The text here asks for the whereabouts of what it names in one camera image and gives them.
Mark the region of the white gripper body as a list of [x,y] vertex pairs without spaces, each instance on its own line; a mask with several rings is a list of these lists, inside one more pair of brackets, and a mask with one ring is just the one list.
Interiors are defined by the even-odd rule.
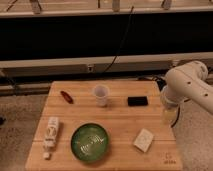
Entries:
[[162,113],[162,121],[164,124],[171,125],[176,118],[177,107],[176,106],[165,106]]

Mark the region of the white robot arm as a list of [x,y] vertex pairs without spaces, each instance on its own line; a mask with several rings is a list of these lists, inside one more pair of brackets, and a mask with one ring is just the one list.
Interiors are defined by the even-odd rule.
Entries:
[[166,85],[160,93],[164,106],[162,120],[172,125],[180,103],[188,98],[213,115],[213,86],[205,82],[208,69],[203,62],[191,61],[170,69],[165,75]]

